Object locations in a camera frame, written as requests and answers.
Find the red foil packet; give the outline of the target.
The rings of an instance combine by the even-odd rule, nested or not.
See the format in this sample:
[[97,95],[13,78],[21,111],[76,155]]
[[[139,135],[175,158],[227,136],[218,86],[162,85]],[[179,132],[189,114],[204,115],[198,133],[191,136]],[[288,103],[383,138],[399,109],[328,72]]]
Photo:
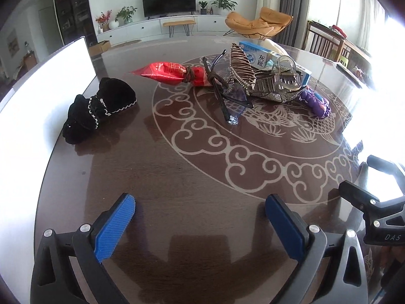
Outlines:
[[181,83],[192,84],[195,87],[211,86],[202,66],[190,67],[179,63],[156,62],[131,73],[171,86]]

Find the black frame glasses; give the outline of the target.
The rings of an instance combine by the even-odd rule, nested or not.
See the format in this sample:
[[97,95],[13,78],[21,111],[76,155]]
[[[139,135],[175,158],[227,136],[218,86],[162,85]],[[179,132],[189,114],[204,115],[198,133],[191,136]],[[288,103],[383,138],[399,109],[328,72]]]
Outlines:
[[[239,116],[246,108],[253,108],[253,103],[247,98],[247,94],[241,86],[235,86],[226,81],[222,76],[215,72],[218,62],[225,56],[227,51],[224,49],[221,54],[216,56],[210,63],[204,56],[202,62],[208,83],[213,86],[215,96],[218,100],[220,110],[224,116],[225,122],[234,126],[239,122]],[[228,110],[226,101],[234,103],[242,108],[241,112],[232,112]]]

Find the white tv cabinet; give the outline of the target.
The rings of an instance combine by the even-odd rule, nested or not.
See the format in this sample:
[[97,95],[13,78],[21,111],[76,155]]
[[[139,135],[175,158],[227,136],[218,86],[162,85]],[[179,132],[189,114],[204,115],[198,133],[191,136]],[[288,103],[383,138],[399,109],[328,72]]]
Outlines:
[[[119,45],[130,41],[153,41],[158,39],[169,39],[168,28],[163,27],[163,23],[171,21],[195,20],[196,25],[191,25],[190,36],[195,35],[223,35],[229,30],[225,23],[226,16],[221,15],[187,15],[187,16],[168,16],[154,18],[150,20],[132,22],[121,25],[118,28],[107,30],[98,34],[97,41],[110,41],[111,45]],[[176,26],[174,37],[186,36],[182,26]]]

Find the purple toy wand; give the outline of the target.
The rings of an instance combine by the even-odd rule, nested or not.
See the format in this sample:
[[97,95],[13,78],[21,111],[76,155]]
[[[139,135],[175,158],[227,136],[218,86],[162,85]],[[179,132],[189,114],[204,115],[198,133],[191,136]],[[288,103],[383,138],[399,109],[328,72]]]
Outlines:
[[298,97],[299,101],[312,110],[319,118],[325,119],[330,115],[329,101],[310,87],[306,87]]

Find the white storage bin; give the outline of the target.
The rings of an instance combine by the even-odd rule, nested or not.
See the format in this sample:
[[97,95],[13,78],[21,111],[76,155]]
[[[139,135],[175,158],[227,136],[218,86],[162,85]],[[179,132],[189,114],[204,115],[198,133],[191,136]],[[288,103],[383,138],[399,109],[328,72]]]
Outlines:
[[29,303],[34,226],[43,178],[75,96],[95,70],[84,38],[28,71],[1,104],[1,277]]

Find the black flat screen television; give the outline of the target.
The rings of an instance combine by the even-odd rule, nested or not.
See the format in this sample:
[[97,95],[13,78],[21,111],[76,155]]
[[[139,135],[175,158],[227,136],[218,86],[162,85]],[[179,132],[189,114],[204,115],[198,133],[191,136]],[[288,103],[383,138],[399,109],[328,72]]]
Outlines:
[[142,0],[142,2],[145,17],[196,11],[196,0]]

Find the blue white toothpaste box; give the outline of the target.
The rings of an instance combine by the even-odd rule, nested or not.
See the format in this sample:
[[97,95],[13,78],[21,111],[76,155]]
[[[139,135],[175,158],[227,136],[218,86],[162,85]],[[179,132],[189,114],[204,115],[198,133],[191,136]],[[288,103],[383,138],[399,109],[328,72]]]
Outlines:
[[255,69],[272,71],[273,67],[276,66],[286,67],[287,70],[291,70],[291,67],[294,67],[295,71],[301,76],[302,86],[308,84],[312,76],[310,70],[299,65],[299,63],[283,49],[268,49],[248,41],[240,41],[239,46],[247,55],[249,62]]

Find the red flower vase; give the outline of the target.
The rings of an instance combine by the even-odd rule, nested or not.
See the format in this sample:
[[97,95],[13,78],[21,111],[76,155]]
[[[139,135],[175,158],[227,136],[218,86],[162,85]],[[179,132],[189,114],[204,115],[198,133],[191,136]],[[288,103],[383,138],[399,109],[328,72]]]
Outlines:
[[99,33],[105,32],[108,28],[108,23],[111,18],[112,10],[108,10],[107,12],[101,12],[99,16],[95,18],[95,22],[97,23]]

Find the wooden bench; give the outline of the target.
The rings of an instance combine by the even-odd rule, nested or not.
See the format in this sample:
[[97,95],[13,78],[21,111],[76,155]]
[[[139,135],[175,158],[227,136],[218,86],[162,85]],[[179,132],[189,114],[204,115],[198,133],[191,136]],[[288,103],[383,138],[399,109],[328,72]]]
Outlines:
[[169,30],[169,37],[173,38],[174,37],[174,30],[176,26],[182,26],[185,32],[186,36],[190,36],[191,30],[190,26],[191,25],[196,25],[195,20],[184,20],[184,21],[171,21],[171,22],[165,22],[163,23],[164,28],[168,28]]

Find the wooden dining chair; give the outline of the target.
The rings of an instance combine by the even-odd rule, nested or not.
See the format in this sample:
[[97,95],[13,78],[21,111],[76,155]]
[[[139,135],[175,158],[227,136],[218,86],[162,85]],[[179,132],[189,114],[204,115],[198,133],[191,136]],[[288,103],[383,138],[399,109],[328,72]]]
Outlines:
[[338,32],[315,21],[308,21],[302,49],[315,55],[338,62],[348,60],[347,68],[358,67],[364,72],[371,69],[371,57],[344,38]]

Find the green potted plant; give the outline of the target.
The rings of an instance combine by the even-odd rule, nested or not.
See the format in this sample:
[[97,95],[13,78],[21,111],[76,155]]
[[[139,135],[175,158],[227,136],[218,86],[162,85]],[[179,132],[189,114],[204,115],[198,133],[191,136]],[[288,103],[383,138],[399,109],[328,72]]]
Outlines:
[[132,17],[136,13],[137,8],[134,6],[124,6],[116,15],[115,20],[121,19],[124,24],[132,23]]
[[216,9],[218,14],[226,16],[235,10],[237,2],[235,0],[212,0],[211,5]]

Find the cardboard box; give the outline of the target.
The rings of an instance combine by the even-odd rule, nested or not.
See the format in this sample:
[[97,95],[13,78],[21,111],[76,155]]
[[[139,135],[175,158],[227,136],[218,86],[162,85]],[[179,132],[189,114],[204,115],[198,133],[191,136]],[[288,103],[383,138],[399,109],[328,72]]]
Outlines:
[[97,57],[102,53],[108,51],[111,48],[110,41],[102,41],[96,45],[92,45],[89,47],[89,56],[90,57]]

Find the rhinestone bow hair clip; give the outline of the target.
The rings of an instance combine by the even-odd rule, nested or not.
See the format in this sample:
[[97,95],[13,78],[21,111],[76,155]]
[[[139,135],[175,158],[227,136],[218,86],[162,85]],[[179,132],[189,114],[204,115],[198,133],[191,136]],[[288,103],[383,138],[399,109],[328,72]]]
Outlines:
[[306,88],[301,86],[298,91],[288,91],[280,89],[274,80],[274,74],[271,71],[259,70],[255,72],[256,84],[253,92],[250,92],[251,96],[270,100],[278,103],[286,103],[295,100],[299,97],[300,93]]

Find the orange lounge chair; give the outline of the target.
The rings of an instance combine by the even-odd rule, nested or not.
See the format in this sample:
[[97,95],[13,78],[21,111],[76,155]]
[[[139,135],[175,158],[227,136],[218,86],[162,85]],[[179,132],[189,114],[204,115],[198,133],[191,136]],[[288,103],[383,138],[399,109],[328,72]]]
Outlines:
[[237,12],[230,12],[225,23],[231,32],[249,39],[267,39],[286,29],[292,20],[293,16],[289,14],[262,7],[257,19],[248,20]]

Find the dark display cabinet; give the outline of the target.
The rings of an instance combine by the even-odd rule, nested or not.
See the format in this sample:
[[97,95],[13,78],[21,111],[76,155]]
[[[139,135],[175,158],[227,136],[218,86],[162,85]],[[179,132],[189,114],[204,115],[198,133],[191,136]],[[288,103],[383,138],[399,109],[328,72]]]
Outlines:
[[89,0],[54,0],[56,18],[65,45],[85,37],[87,47],[97,44]]

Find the clear plastic hair claw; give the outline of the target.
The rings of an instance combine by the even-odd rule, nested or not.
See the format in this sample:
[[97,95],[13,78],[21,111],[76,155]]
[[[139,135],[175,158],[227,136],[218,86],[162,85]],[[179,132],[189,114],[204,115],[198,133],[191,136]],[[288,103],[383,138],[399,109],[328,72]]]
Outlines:
[[301,78],[297,72],[295,61],[289,56],[280,56],[273,65],[275,84],[280,89],[298,91],[301,88]]

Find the green potted plant right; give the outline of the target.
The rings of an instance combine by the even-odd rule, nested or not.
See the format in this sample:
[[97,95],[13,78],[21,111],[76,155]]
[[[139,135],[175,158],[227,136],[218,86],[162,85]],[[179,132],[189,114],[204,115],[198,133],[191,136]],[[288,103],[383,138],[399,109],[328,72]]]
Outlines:
[[218,14],[226,16],[235,10],[237,2],[235,0],[212,0],[211,5],[216,9]]

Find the gold rhinestone hair comb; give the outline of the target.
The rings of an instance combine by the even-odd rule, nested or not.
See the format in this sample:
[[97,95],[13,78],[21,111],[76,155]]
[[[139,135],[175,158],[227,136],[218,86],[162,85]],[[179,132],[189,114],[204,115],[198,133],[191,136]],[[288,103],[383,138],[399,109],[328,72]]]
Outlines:
[[233,78],[245,89],[253,92],[256,84],[255,72],[244,50],[233,43],[230,52],[230,67]]

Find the green potted plant left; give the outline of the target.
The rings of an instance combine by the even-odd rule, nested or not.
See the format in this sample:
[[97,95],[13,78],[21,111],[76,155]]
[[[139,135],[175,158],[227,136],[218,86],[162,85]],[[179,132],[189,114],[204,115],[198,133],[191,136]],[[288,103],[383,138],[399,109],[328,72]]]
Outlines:
[[124,6],[116,15],[115,20],[121,19],[124,24],[132,23],[132,17],[136,13],[137,8],[134,6]]

